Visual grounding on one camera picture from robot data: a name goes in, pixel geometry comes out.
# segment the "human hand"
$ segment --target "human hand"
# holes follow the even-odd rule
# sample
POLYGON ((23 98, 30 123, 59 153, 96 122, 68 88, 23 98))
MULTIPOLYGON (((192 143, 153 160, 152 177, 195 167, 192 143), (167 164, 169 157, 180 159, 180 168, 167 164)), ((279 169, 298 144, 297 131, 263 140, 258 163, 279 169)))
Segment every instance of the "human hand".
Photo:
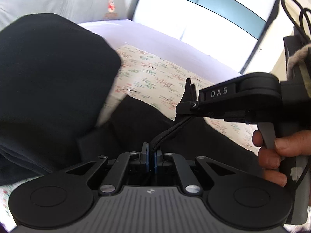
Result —
POLYGON ((286 185, 285 174, 274 171, 281 163, 281 156, 295 157, 298 155, 311 155, 311 131, 303 130, 289 137, 277 138, 274 141, 274 149, 267 149, 263 146, 263 139, 260 131, 255 131, 252 137, 255 146, 260 147, 258 162, 263 167, 263 177, 282 187, 286 185))

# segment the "silver screw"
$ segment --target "silver screw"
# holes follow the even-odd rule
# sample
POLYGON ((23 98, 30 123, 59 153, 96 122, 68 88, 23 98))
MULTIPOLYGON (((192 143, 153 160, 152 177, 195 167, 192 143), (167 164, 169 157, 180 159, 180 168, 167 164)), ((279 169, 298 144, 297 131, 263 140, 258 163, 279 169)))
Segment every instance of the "silver screw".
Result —
POLYGON ((103 193, 112 193, 116 188, 113 185, 102 185, 100 190, 103 193))
POLYGON ((196 185, 186 186, 186 191, 188 193, 196 194, 196 193, 200 192, 200 190, 201 190, 201 188, 199 186, 196 186, 196 185))

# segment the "ribbed surface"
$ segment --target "ribbed surface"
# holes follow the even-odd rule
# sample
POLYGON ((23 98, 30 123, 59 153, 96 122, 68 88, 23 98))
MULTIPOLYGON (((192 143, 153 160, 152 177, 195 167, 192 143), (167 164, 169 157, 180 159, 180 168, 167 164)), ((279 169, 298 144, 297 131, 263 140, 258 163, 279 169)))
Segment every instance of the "ribbed surface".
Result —
MULTIPOLYGON (((43 230, 17 228, 14 233, 43 230)), ((201 199, 182 195, 176 187, 125 187, 111 197, 102 197, 80 222, 49 233, 226 233, 242 232, 215 218, 201 199)), ((262 232, 286 232, 282 227, 262 232)))

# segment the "black fabric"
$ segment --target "black fabric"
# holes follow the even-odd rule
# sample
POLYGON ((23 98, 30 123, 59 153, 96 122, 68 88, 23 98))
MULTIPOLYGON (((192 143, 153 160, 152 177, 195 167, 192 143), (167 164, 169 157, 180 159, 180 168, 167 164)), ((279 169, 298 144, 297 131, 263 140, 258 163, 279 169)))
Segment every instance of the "black fabric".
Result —
POLYGON ((121 65, 99 35, 55 14, 0 32, 0 185, 80 162, 121 65))
MULTIPOLYGON (((173 125, 173 120, 153 106, 126 96, 102 127, 79 140, 82 160, 94 159, 97 155, 113 159, 123 152, 140 151, 143 142, 152 141, 173 125)), ((203 118, 190 120, 174 137, 163 141, 160 148, 163 153, 178 153, 188 160, 204 155, 251 174, 262 175, 253 152, 213 129, 203 118)))

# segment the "cartoon character sticker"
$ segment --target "cartoon character sticker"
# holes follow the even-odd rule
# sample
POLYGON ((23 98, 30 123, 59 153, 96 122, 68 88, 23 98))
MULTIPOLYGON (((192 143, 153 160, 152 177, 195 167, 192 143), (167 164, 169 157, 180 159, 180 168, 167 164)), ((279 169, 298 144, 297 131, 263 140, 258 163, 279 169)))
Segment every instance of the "cartoon character sticker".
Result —
POLYGON ((108 1, 108 11, 109 13, 113 13, 115 10, 115 5, 113 0, 108 1))

